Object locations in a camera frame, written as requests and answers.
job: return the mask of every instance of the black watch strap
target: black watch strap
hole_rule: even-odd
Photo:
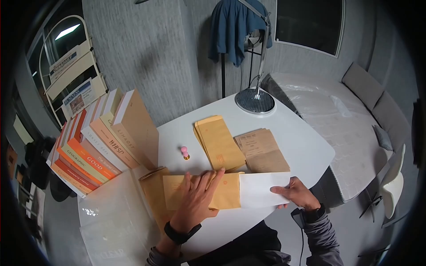
[[[178,245],[181,245],[187,242],[188,239],[190,239],[200,228],[201,228],[201,224],[199,223],[196,226],[194,226],[191,229],[191,231],[189,231],[189,233],[182,234],[182,233],[176,232],[173,229],[173,227],[170,225],[170,222],[167,222],[166,225],[164,226],[164,232],[173,242],[175,242]]]
[[[319,209],[315,209],[312,211],[305,211],[304,212],[304,220],[305,223],[315,223],[316,221],[318,221],[319,218],[321,218],[321,216],[323,216],[325,213],[325,207],[324,205],[321,203],[321,208]]]

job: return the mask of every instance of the plastic wrap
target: plastic wrap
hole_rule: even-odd
[[[262,88],[298,114],[334,148],[336,156],[330,166],[342,203],[364,190],[390,158],[392,152],[378,146],[372,128],[377,125],[375,118],[342,83],[322,77],[272,73],[262,81]]]
[[[93,266],[144,265],[160,232],[127,171],[78,202],[80,232]]]

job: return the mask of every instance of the striped pillow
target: striped pillow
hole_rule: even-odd
[[[374,132],[376,133],[379,146],[392,152],[394,149],[392,148],[388,133],[378,125],[374,125]]]

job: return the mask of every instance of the gray cushion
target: gray cushion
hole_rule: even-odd
[[[374,125],[374,132],[376,133],[377,141],[379,142],[379,146],[388,150],[393,151],[391,139],[386,131],[378,125]]]
[[[397,103],[388,92],[384,92],[371,112],[380,126],[388,133],[393,149],[399,150],[411,130],[410,124]]]
[[[348,71],[343,76],[342,82],[350,88],[370,110],[373,110],[377,100],[385,90],[377,80],[356,63],[352,63],[349,67]]]

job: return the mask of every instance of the gray sleeve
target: gray sleeve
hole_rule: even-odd
[[[306,259],[307,266],[343,266],[336,234],[326,213],[316,222],[306,223],[304,230],[312,253]]]
[[[158,252],[158,250],[153,247],[151,248],[151,252],[147,258],[147,263],[145,266],[180,266],[182,263],[182,257],[182,253],[180,253],[179,258],[177,259],[167,257],[166,255]]]

